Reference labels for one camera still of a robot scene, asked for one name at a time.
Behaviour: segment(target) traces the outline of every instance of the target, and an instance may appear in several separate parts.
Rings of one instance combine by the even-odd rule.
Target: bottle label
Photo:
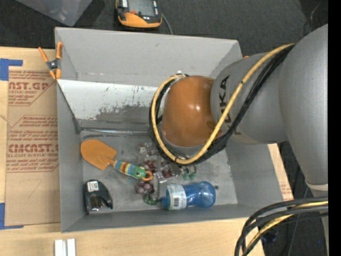
[[[181,210],[186,208],[186,193],[182,185],[171,183],[167,185],[167,188],[170,196],[169,210]]]

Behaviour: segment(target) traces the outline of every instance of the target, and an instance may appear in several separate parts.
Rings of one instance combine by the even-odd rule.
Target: black floor
[[[328,0],[158,0],[170,28],[161,34],[239,41],[243,55],[268,52],[297,43],[328,23]],[[115,0],[94,0],[74,27],[116,30]],[[54,48],[54,28],[64,27],[14,0],[0,0],[0,46]],[[295,198],[311,196],[290,144],[279,145]],[[326,255],[320,220],[278,226],[276,239],[264,243],[265,254]]]

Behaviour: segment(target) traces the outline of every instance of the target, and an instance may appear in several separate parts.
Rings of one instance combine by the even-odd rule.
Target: blue tape
[[[9,66],[22,66],[22,60],[0,59],[0,80],[9,80]]]
[[[11,229],[11,228],[22,228],[23,226],[8,226],[5,227],[5,203],[0,203],[0,230],[1,229]]]

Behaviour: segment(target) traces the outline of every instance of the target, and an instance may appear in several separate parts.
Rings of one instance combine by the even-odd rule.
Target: trowel handle
[[[116,160],[113,162],[112,166],[117,171],[136,179],[148,181],[153,178],[153,174],[149,171],[146,171],[144,167],[136,166],[128,162]]]

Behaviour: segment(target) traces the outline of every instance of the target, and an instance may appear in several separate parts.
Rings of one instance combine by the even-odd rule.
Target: orange device
[[[126,28],[155,29],[163,19],[155,0],[116,0],[116,12]]]

